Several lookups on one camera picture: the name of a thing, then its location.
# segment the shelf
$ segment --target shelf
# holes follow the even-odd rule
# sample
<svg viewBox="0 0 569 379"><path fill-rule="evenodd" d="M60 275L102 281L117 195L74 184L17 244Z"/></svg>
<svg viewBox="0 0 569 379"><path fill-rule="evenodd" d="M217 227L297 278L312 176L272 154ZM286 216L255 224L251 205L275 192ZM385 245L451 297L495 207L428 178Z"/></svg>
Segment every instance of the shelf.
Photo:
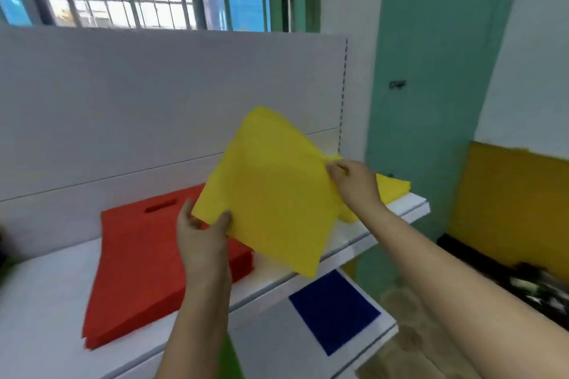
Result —
<svg viewBox="0 0 569 379"><path fill-rule="evenodd" d="M395 320L344 273L380 316L327 356L290 300L284 299L231 332L246 379L330 379L353 372L397 333Z"/></svg>
<svg viewBox="0 0 569 379"><path fill-rule="evenodd" d="M408 194L389 208L412 222L429 213L427 201ZM318 276L376 244L361 223L338 222L320 261ZM101 251L100 239L26 261L0 288L0 366L12 379L151 379L176 313L94 351L83 347L81 328ZM260 254L255 270L231 289L229 329L310 282Z"/></svg>

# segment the door latch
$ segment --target door latch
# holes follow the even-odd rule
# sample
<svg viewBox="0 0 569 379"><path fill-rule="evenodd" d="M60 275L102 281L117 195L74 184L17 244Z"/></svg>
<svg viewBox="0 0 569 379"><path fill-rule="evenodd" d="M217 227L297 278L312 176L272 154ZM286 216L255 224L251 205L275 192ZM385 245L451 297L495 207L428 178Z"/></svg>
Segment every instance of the door latch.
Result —
<svg viewBox="0 0 569 379"><path fill-rule="evenodd" d="M389 90L393 90L394 88L401 90L405 85L407 85L406 80L389 81Z"/></svg>

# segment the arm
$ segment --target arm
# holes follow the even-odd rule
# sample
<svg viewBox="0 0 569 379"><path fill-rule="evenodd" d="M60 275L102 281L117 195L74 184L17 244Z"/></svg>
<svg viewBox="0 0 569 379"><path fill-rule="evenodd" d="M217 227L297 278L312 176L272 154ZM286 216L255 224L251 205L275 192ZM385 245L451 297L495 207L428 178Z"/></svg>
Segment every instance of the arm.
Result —
<svg viewBox="0 0 569 379"><path fill-rule="evenodd" d="M231 272L226 232L229 212L200 231L186 202L178 216L178 247L186 269L186 294L166 344L156 379L214 379L227 333Z"/></svg>
<svg viewBox="0 0 569 379"><path fill-rule="evenodd" d="M569 377L569 333L391 213L361 162L328 165L342 199L487 379Z"/></svg>

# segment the red bag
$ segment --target red bag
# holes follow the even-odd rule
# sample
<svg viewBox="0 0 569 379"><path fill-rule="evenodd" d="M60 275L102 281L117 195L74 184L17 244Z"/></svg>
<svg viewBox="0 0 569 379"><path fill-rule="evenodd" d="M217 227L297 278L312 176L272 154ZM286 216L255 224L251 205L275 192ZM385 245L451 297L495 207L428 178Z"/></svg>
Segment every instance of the red bag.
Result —
<svg viewBox="0 0 569 379"><path fill-rule="evenodd" d="M95 349L180 309L186 274L176 242L176 219L204 185L101 213L101 258L85 313L85 347ZM252 271L252 250L228 239L233 282Z"/></svg>

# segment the floor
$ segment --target floor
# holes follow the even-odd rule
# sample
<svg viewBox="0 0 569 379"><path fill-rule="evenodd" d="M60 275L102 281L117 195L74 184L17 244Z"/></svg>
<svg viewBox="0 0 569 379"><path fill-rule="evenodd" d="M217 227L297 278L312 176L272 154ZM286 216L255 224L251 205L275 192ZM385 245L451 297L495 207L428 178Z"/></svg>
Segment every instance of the floor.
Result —
<svg viewBox="0 0 569 379"><path fill-rule="evenodd" d="M399 334L359 368L359 379L480 379L411 289L388 289L378 302Z"/></svg>

